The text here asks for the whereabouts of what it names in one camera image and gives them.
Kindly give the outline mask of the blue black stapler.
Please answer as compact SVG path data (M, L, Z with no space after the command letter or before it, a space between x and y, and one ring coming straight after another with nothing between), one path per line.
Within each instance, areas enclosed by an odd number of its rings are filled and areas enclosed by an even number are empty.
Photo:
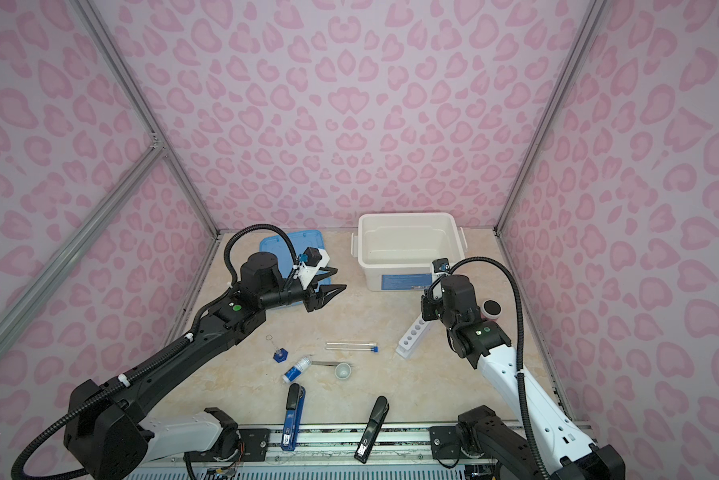
M300 384L292 383L288 391L281 438L281 450L283 451L294 451L297 447L305 400L305 388Z

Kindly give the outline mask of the blue plastic bin lid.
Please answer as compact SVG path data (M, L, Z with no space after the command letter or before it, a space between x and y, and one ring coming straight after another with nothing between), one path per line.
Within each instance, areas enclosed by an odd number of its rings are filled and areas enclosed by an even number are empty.
M297 255L303 254L307 248L325 249L323 234L319 230L303 230L288 234ZM278 258L279 268L283 278L287 278L293 269L293 259L286 242L279 235L263 239L260 242L261 252L270 252Z

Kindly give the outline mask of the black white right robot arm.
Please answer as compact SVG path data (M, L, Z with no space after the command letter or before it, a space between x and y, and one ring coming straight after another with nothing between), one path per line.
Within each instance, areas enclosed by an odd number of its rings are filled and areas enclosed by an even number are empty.
M461 450L495 459L517 479L625 478L625 461L617 450L583 432L521 367L519 342L511 342L499 324L481 315L469 277L437 278L421 300L421 316L445 325L451 349L499 392L523 424L517 432L491 408L473 408L457 418Z

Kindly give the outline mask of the aluminium corner frame post left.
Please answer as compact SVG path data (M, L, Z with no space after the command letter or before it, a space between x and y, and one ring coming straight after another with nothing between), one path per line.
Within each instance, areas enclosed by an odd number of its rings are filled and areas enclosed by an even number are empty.
M187 169L183 166L179 155L169 142L167 134L165 130L163 130L151 104L149 104L143 88L141 88L137 77L128 65L121 49L117 46L115 36L113 36L110 28L107 26L97 5L95 2L89 0L73 0L69 1L69 4L77 13L81 24L88 30L97 50L99 50L101 56L103 56L113 73L113 76L121 85L123 94L125 94L127 100L129 100L139 120L143 123L143 126L145 126L146 131L152 138L153 144L164 150L166 162L173 176L176 178L185 196L187 196L189 204L201 219L203 226L213 238L218 238L221 234L221 229L217 226L215 220L213 220L199 191L191 182Z

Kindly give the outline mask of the small white blue-label bottle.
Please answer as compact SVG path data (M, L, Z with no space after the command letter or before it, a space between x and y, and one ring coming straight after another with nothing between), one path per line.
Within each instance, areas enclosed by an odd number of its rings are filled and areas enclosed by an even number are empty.
M285 384L293 383L296 379L303 375L312 365L313 361L311 360L311 358L309 358L309 356L303 357L283 375L283 382L285 382Z

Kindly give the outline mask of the aluminium corner frame post right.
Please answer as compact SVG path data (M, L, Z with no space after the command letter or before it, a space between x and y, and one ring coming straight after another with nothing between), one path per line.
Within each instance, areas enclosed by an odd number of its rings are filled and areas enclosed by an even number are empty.
M579 75L585 63L585 58L587 58L591 48L593 48L595 38L597 38L597 34L599 34L599 30L601 29L601 24L611 11L611 4L613 4L613 2L607 0L590 1L587 10L585 10L585 15L581 20L579 30L577 30L573 38L569 55L565 58L565 62L561 64L561 70L559 70L557 80L555 80L553 84L549 99L545 102L545 109L541 112L539 123L533 132L533 137L531 138L531 142L529 142L525 157L519 166L517 177L511 186L511 190L509 190L507 203L503 206L499 220L497 220L497 225L493 230L497 237L501 237L507 231L507 224L509 223L511 212L513 212L517 202L519 202L519 194L521 194L523 186L527 183L527 178L529 178L533 164L535 164L535 160L537 160L537 156L539 156L541 146L545 143L549 132L551 132L551 128L553 128L553 124L555 124L555 120L557 120L557 116L559 116L561 110L563 110L563 106L565 106L567 96L569 96L569 92L571 88L573 88L573 84L575 84L575 78Z

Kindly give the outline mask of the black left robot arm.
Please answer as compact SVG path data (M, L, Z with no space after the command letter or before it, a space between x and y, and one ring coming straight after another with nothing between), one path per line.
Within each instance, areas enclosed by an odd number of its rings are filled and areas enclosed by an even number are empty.
M123 479L143 463L175 454L205 452L226 461L239 455L238 424L217 407L174 421L151 410L203 365L242 343L270 309L301 302L323 308L345 285L321 284L337 273L326 250L309 247L289 278L270 252L252 254L237 282L193 323L190 331L148 360L102 385L78 386L70 399L80 415L65 428L64 444L95 479Z

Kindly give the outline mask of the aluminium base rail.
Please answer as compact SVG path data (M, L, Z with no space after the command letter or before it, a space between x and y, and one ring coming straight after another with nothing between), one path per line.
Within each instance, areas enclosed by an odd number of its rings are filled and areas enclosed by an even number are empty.
M365 426L301 425L293 451L283 450L283 426L243 425L241 451L217 460L182 452L136 467L130 479L513 479L503 460L471 453L455 424L389 422L365 463L355 458ZM189 458L192 470L186 469Z

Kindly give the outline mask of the pink white tape roll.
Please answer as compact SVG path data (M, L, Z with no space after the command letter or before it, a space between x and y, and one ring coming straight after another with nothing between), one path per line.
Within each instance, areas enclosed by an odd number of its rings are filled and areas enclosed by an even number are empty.
M503 307L495 300L485 300L481 306L481 313L489 320L497 320L503 313Z

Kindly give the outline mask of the metal tweezers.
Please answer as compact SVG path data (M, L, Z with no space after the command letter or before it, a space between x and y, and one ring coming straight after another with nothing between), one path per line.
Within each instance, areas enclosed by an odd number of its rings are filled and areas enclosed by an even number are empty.
M348 362L339 362L339 361L316 361L312 360L311 364L313 366L327 366L327 367L338 367L340 365L351 365Z

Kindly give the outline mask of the white plastic storage bin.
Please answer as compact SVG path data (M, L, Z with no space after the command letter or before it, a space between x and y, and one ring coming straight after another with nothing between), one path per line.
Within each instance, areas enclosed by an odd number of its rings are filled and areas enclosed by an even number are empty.
M359 218L352 255L373 292L421 290L437 259L465 259L467 238L449 213L378 213Z

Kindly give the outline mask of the white test tube rack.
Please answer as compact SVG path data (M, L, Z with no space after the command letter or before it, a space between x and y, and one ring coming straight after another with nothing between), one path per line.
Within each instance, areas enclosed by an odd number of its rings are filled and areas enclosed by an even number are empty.
M395 353L405 360L411 358L415 350L417 350L417 346L421 344L421 340L423 340L425 334L429 331L429 328L431 328L431 324L423 320L423 316L420 315L413 324L409 326L409 329L403 334L399 342L397 342Z

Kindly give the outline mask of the aluminium corner frame post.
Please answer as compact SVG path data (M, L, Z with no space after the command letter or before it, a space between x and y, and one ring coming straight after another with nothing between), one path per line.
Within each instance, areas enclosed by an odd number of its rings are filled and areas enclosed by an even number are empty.
M499 220L497 220L497 225L493 230L497 237L501 237L507 231L507 224L509 223L511 212L513 212L517 202L519 202L519 194L521 194L523 186L527 183L527 178L529 178L533 164L535 164L535 160L537 160L537 156L539 156L541 146L545 143L549 132L551 132L551 128L553 128L553 124L555 124L555 120L557 120L557 116L559 116L561 110L563 110L563 106L565 106L567 96L569 96L569 92L571 88L573 88L573 84L575 84L575 78L579 75L585 63L585 58L587 58L591 48L593 48L595 38L597 38L597 34L599 34L599 30L601 29L601 24L611 11L611 4L613 4L613 2L607 0L590 1L587 10L585 10L585 15L581 20L579 30L577 30L573 38L569 55L565 58L565 62L561 64L561 70L559 70L557 80L555 80L553 84L549 99L545 102L545 109L541 112L539 123L533 132L533 137L531 138L531 142L529 142L525 157L519 166L517 177L511 186L511 190L509 190L507 203L503 206Z
M125 94L127 100L129 100L139 120L143 123L143 126L145 126L146 131L152 138L153 144L164 150L166 162L173 176L176 178L185 196L187 196L189 204L201 219L203 226L213 238L218 238L221 234L221 229L217 226L215 220L213 220L199 191L191 182L187 169L183 166L179 155L169 142L167 134L165 130L163 130L151 104L149 104L143 88L141 88L137 77L128 65L121 49L117 46L115 36L113 36L110 28L107 26L97 5L95 2L89 0L73 0L69 1L69 4L77 13L81 24L88 30L97 50L99 50L101 56L103 56L113 73L113 76L121 85L123 94Z

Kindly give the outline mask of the small white round cup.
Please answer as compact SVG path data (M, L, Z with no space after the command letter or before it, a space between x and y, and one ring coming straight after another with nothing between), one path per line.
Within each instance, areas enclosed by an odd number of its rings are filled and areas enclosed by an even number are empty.
M334 373L337 379L348 380L353 373L353 368L349 363L342 362L335 366Z

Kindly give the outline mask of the blue hexagonal cap needle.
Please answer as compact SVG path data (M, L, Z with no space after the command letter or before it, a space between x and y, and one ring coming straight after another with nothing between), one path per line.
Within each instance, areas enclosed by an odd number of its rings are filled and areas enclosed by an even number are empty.
M268 335L266 337L266 340L267 342L270 342L274 348L273 360L277 363L285 362L289 357L288 350L286 348L283 348L283 346L281 346L281 343L275 340L273 335Z

